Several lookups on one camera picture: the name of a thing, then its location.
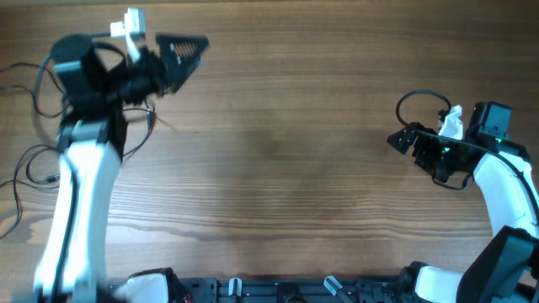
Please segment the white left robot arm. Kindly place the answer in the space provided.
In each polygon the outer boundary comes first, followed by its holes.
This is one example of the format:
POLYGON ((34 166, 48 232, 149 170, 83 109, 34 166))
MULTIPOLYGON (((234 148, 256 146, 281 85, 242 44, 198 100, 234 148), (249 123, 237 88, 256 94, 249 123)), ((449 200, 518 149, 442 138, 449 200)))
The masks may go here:
POLYGON ((62 116, 55 152, 60 186, 51 232, 35 270, 36 302, 113 302, 104 243, 109 202, 124 158, 127 120, 147 96, 176 93, 200 64, 204 35, 158 34, 158 52, 135 47, 112 69, 102 43, 74 34, 51 49, 70 110, 62 116))

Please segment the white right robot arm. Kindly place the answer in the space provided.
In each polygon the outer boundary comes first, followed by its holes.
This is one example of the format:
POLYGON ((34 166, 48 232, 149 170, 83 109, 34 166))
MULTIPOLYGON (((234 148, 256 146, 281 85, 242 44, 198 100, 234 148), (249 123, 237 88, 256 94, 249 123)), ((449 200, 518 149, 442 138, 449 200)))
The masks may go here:
POLYGON ((536 302, 538 288, 521 283, 538 277, 538 193, 526 149, 508 139, 512 110, 477 103, 467 127, 456 106, 439 112, 440 127, 406 123, 387 143, 410 152, 433 182, 446 186, 465 173, 480 188, 493 238, 469 268, 455 272, 418 264, 402 272, 398 293, 427 302, 536 302))

